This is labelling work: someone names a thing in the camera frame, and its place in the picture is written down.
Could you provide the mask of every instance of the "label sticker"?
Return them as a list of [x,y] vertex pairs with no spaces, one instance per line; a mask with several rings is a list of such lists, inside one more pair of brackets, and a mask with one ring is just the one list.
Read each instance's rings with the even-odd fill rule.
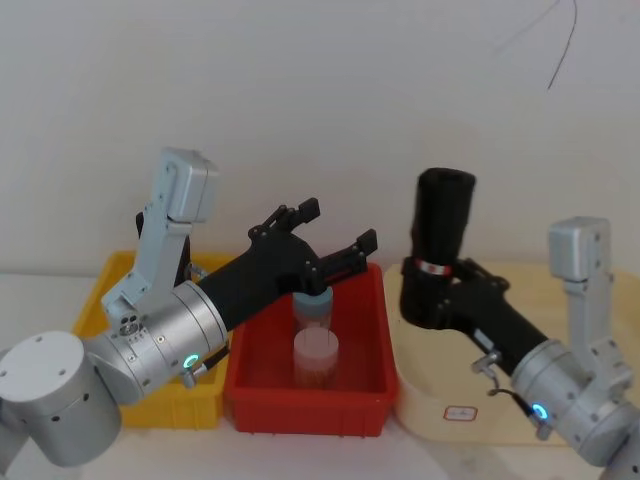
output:
[[478,416],[476,407],[449,405],[444,411],[444,419],[450,422],[473,422]]

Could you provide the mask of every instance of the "blue indicator light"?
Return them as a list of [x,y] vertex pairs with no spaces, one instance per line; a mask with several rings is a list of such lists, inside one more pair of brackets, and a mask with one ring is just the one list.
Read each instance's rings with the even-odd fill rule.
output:
[[531,408],[533,409],[534,413],[538,416],[540,420],[546,420],[547,418],[549,418],[547,409],[544,408],[539,403],[534,403],[533,405],[531,405]]
[[184,363],[182,364],[182,366],[185,369],[191,368],[196,364],[196,362],[198,361],[199,358],[200,358],[200,356],[196,355],[195,353],[193,355],[189,355],[187,358],[185,358]]

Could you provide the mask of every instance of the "red band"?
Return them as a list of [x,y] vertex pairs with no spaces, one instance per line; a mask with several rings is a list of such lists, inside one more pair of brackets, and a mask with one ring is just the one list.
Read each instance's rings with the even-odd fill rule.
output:
[[416,266],[429,275],[438,275],[448,277],[451,275],[451,267],[449,265],[436,265],[435,263],[425,262],[416,258]]

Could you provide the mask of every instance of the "beige tray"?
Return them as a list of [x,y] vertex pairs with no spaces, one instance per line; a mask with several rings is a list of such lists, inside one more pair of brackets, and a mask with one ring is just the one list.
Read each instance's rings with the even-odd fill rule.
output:
[[[511,283],[509,302],[550,338],[567,340],[568,320],[562,282],[546,265],[483,263]],[[400,316],[400,266],[384,276],[385,295],[400,394],[396,415],[410,431],[430,440],[494,445],[540,445],[533,426],[506,395],[488,397],[488,378],[471,373],[482,354],[466,336],[455,331],[423,330]],[[617,273],[613,289],[614,338],[625,360],[640,374],[640,279]],[[509,379],[499,372],[502,386]],[[629,399],[640,404],[640,389]],[[477,414],[472,419],[474,410]],[[466,421],[453,420],[462,418]],[[563,445],[553,434],[549,445]]]

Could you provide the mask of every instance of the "white wall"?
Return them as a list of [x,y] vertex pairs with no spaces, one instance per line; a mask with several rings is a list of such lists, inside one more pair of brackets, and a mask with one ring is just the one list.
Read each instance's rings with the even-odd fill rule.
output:
[[571,0],[529,29],[553,0],[5,0],[0,269],[95,272],[133,248],[171,145],[224,175],[200,249],[240,251],[315,195],[319,251],[374,226],[400,260],[440,165],[479,177],[468,253],[544,259],[552,221],[604,215],[640,273],[640,7],[577,2],[547,91]]

